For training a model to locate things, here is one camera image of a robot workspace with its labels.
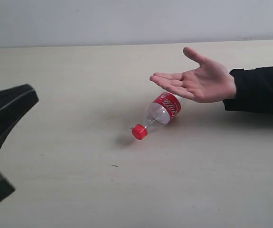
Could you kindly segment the black sleeved forearm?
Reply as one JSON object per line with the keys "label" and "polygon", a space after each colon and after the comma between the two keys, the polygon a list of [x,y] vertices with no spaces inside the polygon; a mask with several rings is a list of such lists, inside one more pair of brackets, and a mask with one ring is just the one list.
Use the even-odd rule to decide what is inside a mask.
{"label": "black sleeved forearm", "polygon": [[236,96],[223,100],[225,110],[273,114],[273,66],[233,69]]}

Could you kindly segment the open human hand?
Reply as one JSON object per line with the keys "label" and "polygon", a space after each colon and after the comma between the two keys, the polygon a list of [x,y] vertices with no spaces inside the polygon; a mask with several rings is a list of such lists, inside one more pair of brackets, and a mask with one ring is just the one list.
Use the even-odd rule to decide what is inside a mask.
{"label": "open human hand", "polygon": [[170,93],[198,103],[235,98],[235,80],[224,65],[189,47],[185,47],[183,53],[199,67],[182,73],[154,73],[150,81]]}

